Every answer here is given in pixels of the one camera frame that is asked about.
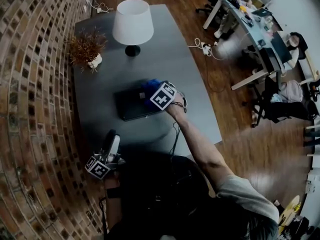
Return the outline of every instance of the yellow object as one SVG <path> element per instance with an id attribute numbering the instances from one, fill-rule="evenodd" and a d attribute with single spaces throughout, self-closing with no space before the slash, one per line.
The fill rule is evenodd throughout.
<path id="1" fill-rule="evenodd" d="M 284 209 L 282 214 L 279 217 L 279 227 L 278 227 L 278 233 L 279 236 L 281 235 L 282 231 L 285 229 L 285 226 L 288 226 L 292 219 L 294 218 L 293 214 L 296 214 L 295 207 L 301 205 L 299 203 L 300 197 L 297 195 L 292 201 L 287 205 L 287 207 Z"/>
<path id="2" fill-rule="evenodd" d="M 300 207 L 301 207 L 301 202 L 298 203 L 296 206 L 293 207 L 294 212 L 296 213 L 297 211 L 299 211 L 299 210 L 300 210 Z"/>
<path id="3" fill-rule="evenodd" d="M 239 10 L 241 10 L 243 13 L 247 12 L 247 8 L 244 5 L 240 5 Z"/>
<path id="4" fill-rule="evenodd" d="M 255 6 L 255 8 L 259 9 L 264 6 L 264 3 L 261 0 L 251 0 L 252 4 Z"/>

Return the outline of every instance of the bag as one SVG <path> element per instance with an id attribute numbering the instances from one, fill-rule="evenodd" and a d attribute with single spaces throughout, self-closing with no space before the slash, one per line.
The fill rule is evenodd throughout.
<path id="1" fill-rule="evenodd" d="M 300 84 L 295 80 L 282 83 L 278 94 L 282 97 L 283 102 L 302 102 L 304 94 Z"/>

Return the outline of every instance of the cable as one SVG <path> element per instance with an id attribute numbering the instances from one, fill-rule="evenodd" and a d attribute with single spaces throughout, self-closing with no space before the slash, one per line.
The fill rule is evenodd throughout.
<path id="1" fill-rule="evenodd" d="M 180 127 L 178 126 L 178 129 L 175 127 L 175 124 L 177 124 L 177 122 L 174 122 L 172 127 L 175 129 L 175 140 L 174 140 L 174 144 L 173 144 L 173 147 L 171 148 L 169 154 L 174 156 L 175 155 L 175 150 L 176 150 L 176 145 L 177 145 L 177 142 L 178 142 L 178 138 L 179 138 L 179 134 L 181 132 L 181 129 Z"/>
<path id="2" fill-rule="evenodd" d="M 206 82 L 207 82 L 208 87 L 214 93 L 218 93 L 218 94 L 222 93 L 227 87 L 227 82 L 226 81 L 224 82 L 224 86 L 223 86 L 223 88 L 221 90 L 213 89 L 212 86 L 210 85 L 210 82 L 209 82 L 209 69 L 208 69 L 207 58 L 205 57 L 204 60 L 205 60 L 205 78 L 206 78 Z"/>
<path id="3" fill-rule="evenodd" d="M 97 4 L 97 5 L 93 5 L 93 4 L 91 3 L 91 0 L 85 0 L 85 1 L 86 1 L 92 8 L 96 9 L 96 11 L 97 11 L 98 13 L 101 13 L 101 12 L 103 12 L 103 13 L 109 13 L 109 11 L 112 11 L 112 10 L 113 10 L 113 8 L 108 8 L 108 6 L 106 6 L 104 2 L 98 4 L 96 0 L 93 0 L 93 1 Z M 101 6 L 102 6 L 102 5 L 103 5 L 103 7 L 106 7 L 107 10 L 102 10 L 102 9 L 101 9 Z"/>
<path id="4" fill-rule="evenodd" d="M 203 50 L 203 51 L 206 51 L 207 53 L 205 54 L 206 56 L 208 56 L 208 57 L 214 57 L 217 61 L 224 61 L 226 58 L 216 58 L 215 56 L 214 56 L 214 53 L 212 52 L 212 49 L 211 49 L 211 45 L 210 44 L 206 44 L 206 43 L 204 43 L 204 46 L 202 47 L 202 45 L 201 45 L 201 40 L 197 37 L 197 38 L 195 38 L 194 39 L 194 44 L 195 45 L 188 45 L 188 47 L 190 47 L 190 48 L 199 48 L 199 49 L 201 49 L 201 50 Z"/>

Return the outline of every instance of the brick wall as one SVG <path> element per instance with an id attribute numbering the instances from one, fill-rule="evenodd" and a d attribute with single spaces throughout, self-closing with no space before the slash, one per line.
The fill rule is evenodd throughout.
<path id="1" fill-rule="evenodd" d="M 84 0 L 0 0 L 0 238 L 91 239 L 99 183 L 75 144 L 65 41 Z"/>

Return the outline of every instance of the gray table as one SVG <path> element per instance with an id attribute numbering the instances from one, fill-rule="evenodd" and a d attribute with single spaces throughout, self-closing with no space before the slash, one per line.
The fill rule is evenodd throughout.
<path id="1" fill-rule="evenodd" d="M 115 129 L 120 135 L 120 145 L 145 145 L 154 151 L 170 151 L 176 131 L 173 119 L 166 112 L 125 122 L 118 117 L 115 106 L 114 93 L 139 87 L 141 81 L 155 78 L 172 82 L 185 94 L 188 118 L 211 142 L 222 140 L 205 85 L 175 20 L 164 4 L 150 8 L 154 35 L 140 45 L 141 53 L 133 58 L 125 54 L 126 46 L 112 36 L 114 12 L 75 25 L 76 34 L 83 28 L 90 31 L 97 27 L 108 40 L 98 72 L 92 74 L 74 68 L 79 119 L 92 150 L 99 150 L 106 133 Z M 182 134 L 175 154 L 190 154 Z"/>
<path id="2" fill-rule="evenodd" d="M 271 37 L 270 35 L 267 33 L 267 31 L 264 29 L 264 26 L 262 25 L 261 22 L 257 22 L 255 20 L 252 21 L 253 23 L 253 27 L 248 26 L 246 23 L 244 23 L 242 21 L 242 18 L 245 17 L 245 15 L 239 10 L 236 9 L 234 5 L 232 5 L 228 0 L 218 0 L 216 5 L 214 6 L 212 12 L 210 13 L 210 15 L 208 16 L 207 20 L 205 21 L 205 23 L 203 24 L 203 28 L 207 29 L 209 24 L 211 23 L 211 21 L 214 19 L 214 17 L 216 16 L 218 10 L 220 9 L 220 7 L 224 5 L 228 8 L 228 10 L 230 11 L 230 13 L 232 13 L 232 15 L 234 16 L 234 18 L 239 22 L 240 26 L 244 29 L 245 33 L 247 34 L 247 36 L 249 37 L 250 41 L 252 42 L 256 54 L 259 56 L 261 64 L 263 66 L 263 70 L 258 71 L 256 74 L 253 74 L 251 76 L 249 76 L 248 78 L 236 83 L 235 85 L 231 86 L 232 90 L 236 90 L 246 84 L 251 83 L 252 81 L 259 79 L 261 77 L 266 77 L 267 75 L 269 75 L 268 69 L 264 63 L 264 60 L 262 59 L 259 50 L 262 49 L 262 47 L 259 45 L 259 41 L 260 40 L 264 40 L 265 41 L 265 45 L 263 46 L 263 48 L 271 48 L 276 56 L 276 60 L 278 62 L 278 64 L 280 65 L 280 69 L 282 71 L 282 73 L 285 72 L 285 66 L 284 64 L 281 62 L 281 59 L 279 57 L 279 55 L 277 54 L 274 46 L 271 43 Z"/>

